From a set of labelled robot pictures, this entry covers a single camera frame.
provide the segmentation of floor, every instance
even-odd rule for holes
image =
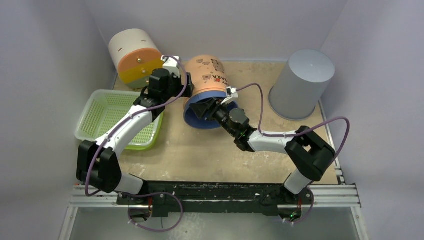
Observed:
[[[289,121],[273,112],[268,104],[268,93],[283,67],[283,63],[224,62],[231,86],[239,88],[253,82],[261,85],[266,98],[263,130],[287,132],[321,123],[323,117],[318,105],[313,114],[302,121]],[[114,90],[132,91],[120,79]],[[151,150],[122,153],[119,164],[123,172],[145,180],[283,183],[296,169],[285,154],[239,150],[224,129],[199,130],[188,126],[183,120],[184,101],[178,99],[166,107],[158,139]],[[256,127],[261,109],[259,90],[254,86],[243,90],[237,103],[250,118],[250,124]],[[324,127],[315,132],[328,141]],[[330,167],[317,183],[338,184],[335,169]]]

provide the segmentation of perforated basket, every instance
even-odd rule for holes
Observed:
[[[97,90],[92,93],[81,114],[75,137],[79,140],[94,141],[109,131],[140,96],[138,92]],[[125,148],[128,150],[148,150],[155,144],[161,129],[163,113],[145,127]]]

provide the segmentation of orange container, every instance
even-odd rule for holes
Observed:
[[[192,58],[185,65],[187,72],[191,73],[191,81],[194,84],[193,97],[184,104],[185,122],[197,129],[215,129],[220,125],[216,121],[198,119],[190,108],[190,104],[199,103],[209,98],[226,98],[226,87],[229,81],[225,74],[224,65],[217,57],[212,55],[200,55]],[[236,108],[237,104],[232,102],[229,109]]]

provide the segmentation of blue lid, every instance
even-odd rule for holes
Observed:
[[[191,97],[184,107],[184,121],[195,129],[217,129],[220,124],[217,121],[208,121],[205,119],[199,119],[195,112],[190,108],[190,104],[199,103],[210,98],[223,98],[225,99],[227,94],[223,91],[206,91],[199,93]],[[239,106],[235,101],[228,104],[228,110],[238,108]]]

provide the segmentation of white cylinder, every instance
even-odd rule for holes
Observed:
[[[109,42],[109,52],[121,80],[134,89],[143,88],[152,71],[162,66],[161,52],[141,29],[116,34]]]
[[[295,52],[269,92],[271,108],[289,120],[309,117],[335,72],[333,62],[324,53],[312,49]]]

